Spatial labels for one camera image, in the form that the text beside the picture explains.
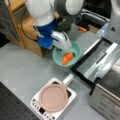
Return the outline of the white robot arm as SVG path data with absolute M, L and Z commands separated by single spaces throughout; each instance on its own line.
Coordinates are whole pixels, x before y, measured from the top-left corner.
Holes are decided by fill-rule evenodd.
M 40 34 L 37 43 L 43 48 L 55 46 L 62 50 L 71 47 L 71 40 L 64 32 L 58 32 L 55 13 L 70 20 L 77 17 L 85 0 L 24 0 L 29 14 L 34 19 L 35 27 Z

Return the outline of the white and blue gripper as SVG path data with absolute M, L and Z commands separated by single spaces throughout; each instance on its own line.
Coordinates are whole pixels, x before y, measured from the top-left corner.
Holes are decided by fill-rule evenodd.
M 58 27 L 58 24 L 55 20 L 44 26 L 38 26 L 37 30 L 40 33 L 40 37 L 37 43 L 43 48 L 50 48 L 55 46 L 62 50 L 69 49 L 72 44 L 65 32 L 55 31 L 55 28 Z M 87 32 L 86 28 L 81 26 L 78 27 L 79 31 Z

